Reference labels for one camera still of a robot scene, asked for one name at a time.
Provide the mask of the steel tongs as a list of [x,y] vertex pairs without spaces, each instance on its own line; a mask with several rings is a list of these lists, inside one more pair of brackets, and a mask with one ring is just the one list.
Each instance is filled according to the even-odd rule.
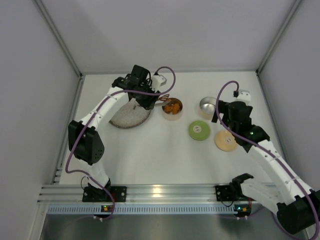
[[145,110],[152,110],[156,102],[160,101],[161,103],[168,101],[170,94],[164,94],[160,96],[149,96],[144,95],[143,99],[135,99],[134,109],[136,107],[141,107]]

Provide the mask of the beige round lid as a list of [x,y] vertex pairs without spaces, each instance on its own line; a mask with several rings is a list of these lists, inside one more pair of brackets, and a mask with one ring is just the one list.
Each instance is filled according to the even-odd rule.
[[225,152],[232,152],[238,146],[235,137],[227,130],[217,132],[214,136],[214,142],[220,150]]

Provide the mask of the orange food piece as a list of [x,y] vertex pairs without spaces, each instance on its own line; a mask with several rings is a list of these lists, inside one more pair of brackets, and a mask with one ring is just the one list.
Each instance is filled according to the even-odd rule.
[[172,114],[173,114],[173,115],[176,115],[176,114],[178,114],[180,111],[181,111],[181,108],[180,108],[179,103],[177,103],[177,102],[174,103],[174,104],[173,104]]
[[172,113],[173,113],[173,108],[174,108],[173,105],[165,105],[165,106],[163,107],[163,111],[164,111],[166,114],[172,114]]

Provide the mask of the green round lid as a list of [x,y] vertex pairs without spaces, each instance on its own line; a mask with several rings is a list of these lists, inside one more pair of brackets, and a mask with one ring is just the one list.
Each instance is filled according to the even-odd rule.
[[206,122],[202,120],[196,120],[191,122],[188,126],[188,134],[196,141],[204,141],[209,138],[211,129]]

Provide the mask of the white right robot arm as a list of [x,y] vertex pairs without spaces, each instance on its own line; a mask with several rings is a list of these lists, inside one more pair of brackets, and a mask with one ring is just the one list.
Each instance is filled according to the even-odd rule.
[[270,177],[276,191],[259,183],[251,174],[243,173],[229,184],[233,199],[251,198],[276,215],[289,234],[296,234],[315,225],[320,233],[320,192],[313,190],[291,169],[276,150],[263,128],[252,124],[253,108],[243,101],[217,100],[212,122],[220,122]]

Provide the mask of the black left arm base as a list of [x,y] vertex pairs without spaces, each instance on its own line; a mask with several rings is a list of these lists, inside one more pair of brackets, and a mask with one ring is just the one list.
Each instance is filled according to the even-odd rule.
[[[126,202],[127,198],[127,187],[123,185],[111,185],[110,182],[105,186],[114,201],[117,203]],[[82,202],[85,203],[111,203],[112,199],[107,192],[101,188],[92,186],[90,183],[87,184],[83,189]]]

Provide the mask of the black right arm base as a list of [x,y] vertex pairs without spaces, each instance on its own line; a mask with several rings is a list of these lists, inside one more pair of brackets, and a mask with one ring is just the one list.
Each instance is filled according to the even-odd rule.
[[225,185],[216,185],[215,193],[216,199],[220,202],[235,202],[248,200],[248,197],[243,195],[241,184],[244,181],[253,179],[254,177],[248,173],[236,176],[230,183]]

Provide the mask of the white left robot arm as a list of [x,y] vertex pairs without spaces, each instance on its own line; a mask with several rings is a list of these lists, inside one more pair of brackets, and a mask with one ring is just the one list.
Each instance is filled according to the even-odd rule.
[[85,165],[80,173],[85,174],[88,185],[83,190],[83,202],[109,202],[111,201],[111,180],[105,172],[101,158],[105,146],[99,132],[107,125],[118,110],[131,99],[144,109],[154,108],[159,89],[167,80],[164,76],[154,74],[150,79],[137,76],[134,73],[126,77],[118,77],[112,83],[106,96],[79,121],[72,120],[68,125],[68,147],[70,150],[65,171],[69,169],[72,157]]

